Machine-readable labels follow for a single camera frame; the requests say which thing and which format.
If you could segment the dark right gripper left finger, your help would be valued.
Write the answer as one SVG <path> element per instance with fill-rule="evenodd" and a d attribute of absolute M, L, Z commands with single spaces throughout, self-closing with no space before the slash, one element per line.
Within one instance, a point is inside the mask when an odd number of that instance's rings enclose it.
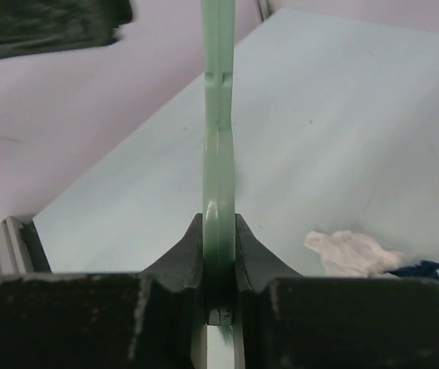
<path fill-rule="evenodd" d="M 140 272 L 0 276 L 0 368 L 203 368 L 202 217 Z"/>

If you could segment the green hand brush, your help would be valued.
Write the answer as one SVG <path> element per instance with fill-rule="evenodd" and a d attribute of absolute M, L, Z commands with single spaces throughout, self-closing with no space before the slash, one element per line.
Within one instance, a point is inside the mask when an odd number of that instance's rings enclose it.
<path fill-rule="evenodd" d="M 0 0 L 0 59 L 111 45 L 133 18 L 127 0 Z"/>

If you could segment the blue and white paper pile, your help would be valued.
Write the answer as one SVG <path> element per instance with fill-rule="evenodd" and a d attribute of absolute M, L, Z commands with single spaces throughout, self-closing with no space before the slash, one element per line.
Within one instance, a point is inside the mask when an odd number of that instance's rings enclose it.
<path fill-rule="evenodd" d="M 423 260 L 417 264 L 384 273 L 398 278 L 424 278 L 439 283 L 439 262 Z"/>

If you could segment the green plastic dustpan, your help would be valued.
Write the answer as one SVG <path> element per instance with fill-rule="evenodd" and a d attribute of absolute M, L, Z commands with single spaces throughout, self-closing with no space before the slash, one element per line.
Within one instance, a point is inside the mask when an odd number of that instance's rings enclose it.
<path fill-rule="evenodd" d="M 205 317 L 223 342 L 234 343 L 236 213 L 231 105 L 235 3 L 201 3 L 205 53 L 205 135 L 202 181 L 202 249 Z"/>

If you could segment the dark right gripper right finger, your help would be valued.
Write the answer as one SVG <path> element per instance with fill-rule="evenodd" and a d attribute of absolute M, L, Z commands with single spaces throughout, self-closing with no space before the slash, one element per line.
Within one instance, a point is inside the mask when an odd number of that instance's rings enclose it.
<path fill-rule="evenodd" d="M 237 368 L 439 368 L 439 283 L 312 278 L 236 219 Z"/>

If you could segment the white paper scrap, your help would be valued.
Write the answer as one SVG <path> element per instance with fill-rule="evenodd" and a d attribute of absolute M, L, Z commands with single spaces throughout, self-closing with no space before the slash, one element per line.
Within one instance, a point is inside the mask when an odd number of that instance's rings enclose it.
<path fill-rule="evenodd" d="M 309 232 L 304 246 L 319 254 L 330 277 L 371 278 L 398 269 L 403 256 L 383 249 L 372 237 L 351 231 Z"/>

